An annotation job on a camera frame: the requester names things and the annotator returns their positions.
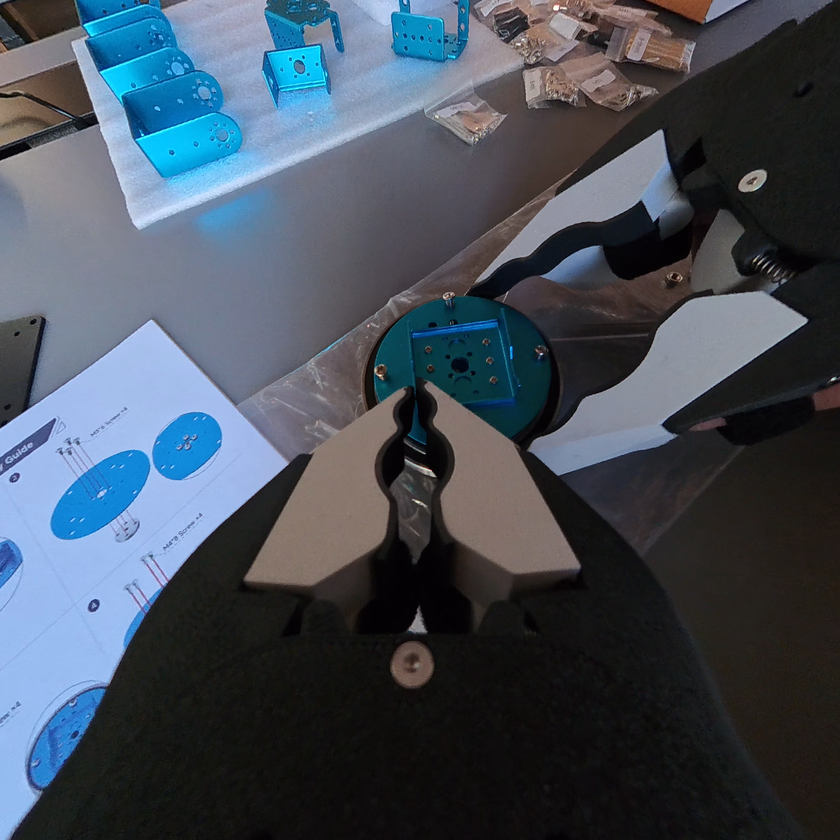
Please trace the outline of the wood-edged office desk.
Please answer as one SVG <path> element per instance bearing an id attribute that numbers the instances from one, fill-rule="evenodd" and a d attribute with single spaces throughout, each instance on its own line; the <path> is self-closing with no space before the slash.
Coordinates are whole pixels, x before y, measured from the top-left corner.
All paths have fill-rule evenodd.
<path id="1" fill-rule="evenodd" d="M 98 123 L 71 42 L 72 1 L 1 4 L 1 158 Z"/>

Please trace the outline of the black metal plate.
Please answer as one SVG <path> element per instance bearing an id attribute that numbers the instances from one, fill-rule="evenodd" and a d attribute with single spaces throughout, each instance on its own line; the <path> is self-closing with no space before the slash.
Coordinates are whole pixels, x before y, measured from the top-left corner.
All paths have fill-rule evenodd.
<path id="1" fill-rule="evenodd" d="M 35 315 L 1 323 L 1 427 L 28 408 L 45 324 Z"/>

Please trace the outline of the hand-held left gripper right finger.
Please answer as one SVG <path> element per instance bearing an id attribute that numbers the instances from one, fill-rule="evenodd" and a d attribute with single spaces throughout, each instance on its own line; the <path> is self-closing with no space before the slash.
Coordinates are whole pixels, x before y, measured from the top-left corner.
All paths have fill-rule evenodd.
<path id="1" fill-rule="evenodd" d="M 576 578 L 581 565 L 519 448 L 428 381 L 426 456 L 437 477 L 420 557 L 429 633 L 467 633 L 494 602 Z"/>

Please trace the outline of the bag of brass standoffs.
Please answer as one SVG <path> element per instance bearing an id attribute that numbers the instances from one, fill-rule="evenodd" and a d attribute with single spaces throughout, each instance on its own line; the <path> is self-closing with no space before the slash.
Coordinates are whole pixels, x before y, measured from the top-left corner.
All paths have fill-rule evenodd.
<path id="1" fill-rule="evenodd" d="M 614 27 L 605 57 L 613 62 L 633 62 L 674 72 L 688 72 L 696 42 L 657 31 Z"/>

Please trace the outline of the white instruction manual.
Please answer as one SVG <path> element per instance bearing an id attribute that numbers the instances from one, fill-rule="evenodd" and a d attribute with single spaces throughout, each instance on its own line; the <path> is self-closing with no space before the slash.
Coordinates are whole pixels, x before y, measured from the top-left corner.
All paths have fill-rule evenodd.
<path id="1" fill-rule="evenodd" d="M 2 429 L 1 830 L 187 557 L 286 461 L 153 321 Z"/>

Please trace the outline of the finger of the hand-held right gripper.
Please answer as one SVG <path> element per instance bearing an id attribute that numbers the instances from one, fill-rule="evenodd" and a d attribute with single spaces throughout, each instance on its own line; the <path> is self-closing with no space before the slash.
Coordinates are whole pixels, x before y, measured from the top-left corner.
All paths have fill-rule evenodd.
<path id="1" fill-rule="evenodd" d="M 735 292 L 732 247 L 743 226 L 720 210 L 691 272 L 694 291 L 655 331 L 640 365 L 613 387 L 582 400 L 529 452 L 557 475 L 666 444 L 665 420 L 806 324 L 764 290 Z"/>
<path id="2" fill-rule="evenodd" d="M 468 294 L 499 298 L 529 277 L 588 291 L 639 277 L 681 259 L 693 216 L 658 131 L 551 198 Z"/>

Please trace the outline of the grey desk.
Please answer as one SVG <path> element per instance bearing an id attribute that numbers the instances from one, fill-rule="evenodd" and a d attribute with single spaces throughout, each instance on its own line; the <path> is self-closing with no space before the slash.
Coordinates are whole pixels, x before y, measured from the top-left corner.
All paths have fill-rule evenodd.
<path id="1" fill-rule="evenodd" d="M 99 128 L 2 160 L 2 320 L 45 316 L 31 403 L 156 320 L 235 402 L 585 161 L 635 109 L 529 110 L 470 148 L 422 112 L 139 230 Z"/>

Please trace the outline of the clear plastic bag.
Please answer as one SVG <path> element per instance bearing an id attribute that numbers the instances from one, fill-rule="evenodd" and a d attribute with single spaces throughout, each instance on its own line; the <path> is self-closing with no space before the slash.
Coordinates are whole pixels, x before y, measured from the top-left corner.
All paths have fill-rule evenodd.
<path id="1" fill-rule="evenodd" d="M 465 291 L 549 198 L 546 191 L 533 199 L 312 360 L 240 403 L 239 411 L 288 459 L 318 447 L 364 411 L 365 364 L 385 330 L 420 303 L 445 291 Z M 563 376 L 562 412 L 578 396 L 613 383 L 644 355 L 648 333 L 685 295 L 663 288 L 662 276 L 660 271 L 600 290 L 531 278 L 504 298 L 549 340 Z M 645 553 L 738 453 L 716 433 L 689 433 L 563 480 Z"/>

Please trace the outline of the orange and white cardboard box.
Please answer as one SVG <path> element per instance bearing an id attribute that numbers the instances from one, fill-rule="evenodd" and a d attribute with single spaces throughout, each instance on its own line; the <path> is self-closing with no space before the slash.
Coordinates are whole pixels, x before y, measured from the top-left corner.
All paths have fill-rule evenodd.
<path id="1" fill-rule="evenodd" d="M 733 9 L 748 3 L 745 0 L 653 0 L 648 1 L 650 4 L 664 9 L 670 13 L 677 14 L 689 21 L 699 25 L 707 24 L 725 14 L 728 14 Z"/>

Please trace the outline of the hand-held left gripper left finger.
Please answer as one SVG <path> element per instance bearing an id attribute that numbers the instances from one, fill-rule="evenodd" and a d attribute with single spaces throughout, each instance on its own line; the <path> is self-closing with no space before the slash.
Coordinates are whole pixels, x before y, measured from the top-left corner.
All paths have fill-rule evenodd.
<path id="1" fill-rule="evenodd" d="M 413 565 L 391 488 L 414 412 L 414 389 L 401 388 L 313 452 L 245 575 L 249 589 L 331 602 L 363 633 L 412 625 Z"/>

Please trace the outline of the stepped blue bracket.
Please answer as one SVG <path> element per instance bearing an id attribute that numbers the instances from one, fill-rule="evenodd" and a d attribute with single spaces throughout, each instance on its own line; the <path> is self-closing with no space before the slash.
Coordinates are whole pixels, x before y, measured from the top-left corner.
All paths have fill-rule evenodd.
<path id="1" fill-rule="evenodd" d="M 304 28 L 329 21 L 335 47 L 344 52 L 340 18 L 327 1 L 267 1 L 265 17 L 275 49 L 305 46 Z"/>

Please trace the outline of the pile of small screw bags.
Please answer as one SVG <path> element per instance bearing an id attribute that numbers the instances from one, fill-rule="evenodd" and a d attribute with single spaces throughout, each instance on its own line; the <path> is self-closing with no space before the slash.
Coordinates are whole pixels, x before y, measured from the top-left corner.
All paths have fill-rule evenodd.
<path id="1" fill-rule="evenodd" d="M 652 98 L 655 87 L 630 80 L 619 66 L 656 67 L 606 58 L 613 29 L 640 27 L 680 38 L 655 11 L 617 2 L 478 2 L 476 15 L 523 59 L 529 109 L 593 103 L 622 112 Z"/>

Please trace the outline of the white foam sheet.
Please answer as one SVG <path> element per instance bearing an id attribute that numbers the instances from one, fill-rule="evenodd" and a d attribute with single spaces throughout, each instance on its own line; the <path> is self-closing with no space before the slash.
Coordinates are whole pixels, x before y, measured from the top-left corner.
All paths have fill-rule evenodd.
<path id="1" fill-rule="evenodd" d="M 339 14 L 345 51 L 329 27 L 309 30 L 322 42 L 332 81 L 323 90 L 293 92 L 275 108 L 261 74 L 271 47 L 265 2 L 192 1 L 166 9 L 179 46 L 221 82 L 224 111 L 244 132 L 242 149 L 224 160 L 162 178 L 132 140 L 118 100 L 96 71 L 83 39 L 72 41 L 101 134 L 129 216 L 145 228 L 168 216 L 257 182 L 294 164 L 377 130 L 437 98 L 475 88 L 522 68 L 522 58 L 482 24 L 469 25 L 457 60 L 395 56 L 388 27 L 367 13 L 366 2 L 331 2 Z"/>

